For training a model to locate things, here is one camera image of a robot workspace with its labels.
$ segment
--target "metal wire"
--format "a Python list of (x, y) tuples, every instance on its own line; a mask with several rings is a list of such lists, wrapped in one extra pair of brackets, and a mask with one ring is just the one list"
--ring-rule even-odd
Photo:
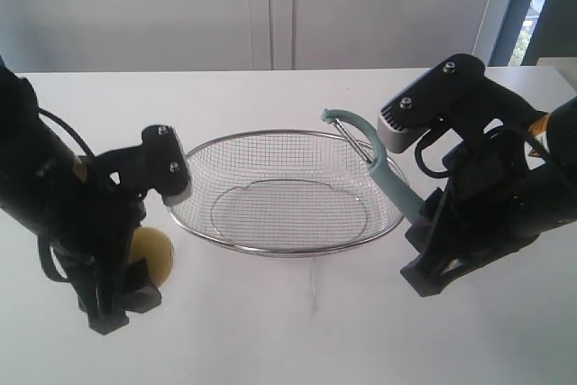
[[(371, 146), (359, 144), (372, 158)], [(338, 135), (236, 134), (199, 146), (187, 161), (192, 195), (170, 209), (172, 216), (191, 233), (239, 251), (334, 252), (382, 236), (402, 219)]]

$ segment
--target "wire mesh basket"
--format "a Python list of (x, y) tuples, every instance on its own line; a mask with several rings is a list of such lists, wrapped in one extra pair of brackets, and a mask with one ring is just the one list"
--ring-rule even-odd
[[(372, 155), (369, 144), (361, 146)], [(402, 220), (339, 135), (236, 134), (195, 148), (187, 161), (192, 195), (170, 213), (192, 234), (237, 251), (336, 252), (383, 236)], [(389, 165), (407, 182), (394, 161)]]

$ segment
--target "light blue peeler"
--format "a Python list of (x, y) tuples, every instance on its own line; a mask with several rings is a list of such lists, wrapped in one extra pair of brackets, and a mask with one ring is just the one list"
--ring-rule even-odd
[[(351, 144), (353, 149), (367, 163), (367, 170), (372, 180), (379, 186), (391, 202), (405, 218), (414, 224), (418, 220), (419, 209), (423, 205), (423, 199), (399, 178), (389, 167), (387, 150), (380, 142), (377, 130), (365, 119), (355, 113), (346, 110), (325, 110), (322, 115), (323, 121), (333, 125), (343, 138)], [(350, 124), (363, 133), (374, 150), (372, 158), (357, 142), (343, 123)]]

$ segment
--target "screw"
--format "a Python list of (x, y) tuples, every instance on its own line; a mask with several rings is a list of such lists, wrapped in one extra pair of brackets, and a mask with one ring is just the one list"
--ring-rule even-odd
[(443, 72), (445, 74), (453, 74), (454, 73), (454, 63), (447, 62), (443, 66)]
[(403, 99), (400, 100), (400, 108), (403, 110), (408, 110), (413, 106), (413, 100), (408, 96), (405, 96)]

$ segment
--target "peeler handle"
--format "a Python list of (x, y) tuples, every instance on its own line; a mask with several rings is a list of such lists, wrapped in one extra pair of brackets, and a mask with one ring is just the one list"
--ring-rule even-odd
[(346, 122), (366, 136), (374, 151), (374, 159), (367, 164), (369, 176), (405, 218), (414, 224), (419, 218), (423, 199), (391, 170), (387, 150), (380, 142), (377, 130), (364, 118), (346, 110), (325, 110), (322, 119), (328, 124), (334, 124), (336, 120)]

